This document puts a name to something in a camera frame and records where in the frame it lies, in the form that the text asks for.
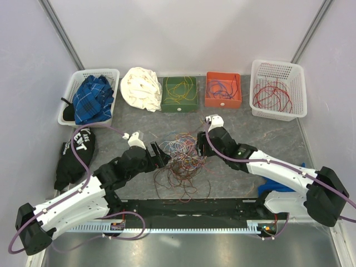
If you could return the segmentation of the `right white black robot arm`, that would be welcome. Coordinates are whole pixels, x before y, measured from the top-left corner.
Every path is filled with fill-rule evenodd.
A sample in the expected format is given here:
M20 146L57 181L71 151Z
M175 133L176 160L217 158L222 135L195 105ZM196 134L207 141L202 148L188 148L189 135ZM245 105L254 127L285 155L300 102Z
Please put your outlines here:
M200 131L196 150L203 157L216 156L234 171L263 176L290 189L267 189L258 197L254 210L261 219L287 214L333 227L346 204L355 207L332 169L315 170L278 160L253 146L236 143L223 127Z

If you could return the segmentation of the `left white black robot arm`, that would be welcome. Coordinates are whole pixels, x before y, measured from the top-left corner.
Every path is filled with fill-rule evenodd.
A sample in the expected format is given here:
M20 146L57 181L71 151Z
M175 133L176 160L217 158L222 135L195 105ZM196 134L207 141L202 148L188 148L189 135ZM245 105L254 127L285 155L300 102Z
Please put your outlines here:
M131 146L66 193L37 206L30 203L20 206L14 236L23 245L19 251L34 255L81 223L118 218L122 213L122 202L115 191L138 174L164 168L171 159L157 143L151 143L151 147L154 155L148 149Z

